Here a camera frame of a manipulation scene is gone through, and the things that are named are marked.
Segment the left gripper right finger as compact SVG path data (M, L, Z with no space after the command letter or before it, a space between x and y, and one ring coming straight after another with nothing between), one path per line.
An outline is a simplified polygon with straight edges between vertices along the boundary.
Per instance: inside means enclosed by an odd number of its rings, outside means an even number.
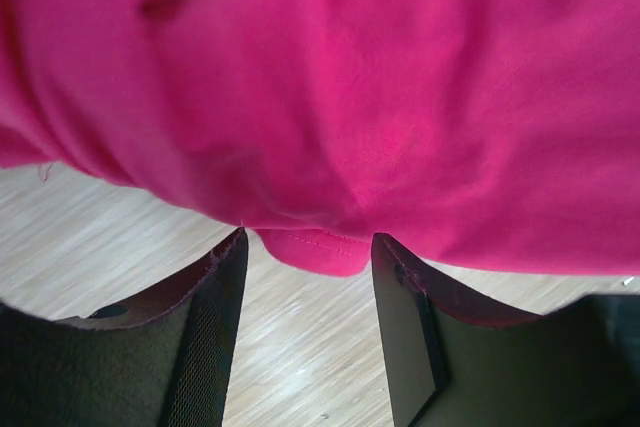
M635 426L639 298L545 315L495 300L387 234L372 277L397 426Z

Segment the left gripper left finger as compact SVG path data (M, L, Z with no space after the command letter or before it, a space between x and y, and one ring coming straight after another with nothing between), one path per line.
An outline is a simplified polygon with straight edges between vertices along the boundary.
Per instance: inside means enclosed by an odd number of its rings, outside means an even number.
M235 230L203 257L87 317L1 308L5 426L218 426L248 266Z

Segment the red t-shirt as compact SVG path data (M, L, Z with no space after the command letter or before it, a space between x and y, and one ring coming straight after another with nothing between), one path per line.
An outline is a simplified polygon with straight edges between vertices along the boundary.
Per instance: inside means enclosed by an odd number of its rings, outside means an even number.
M350 276L639 271L639 0L1 0L1 164Z

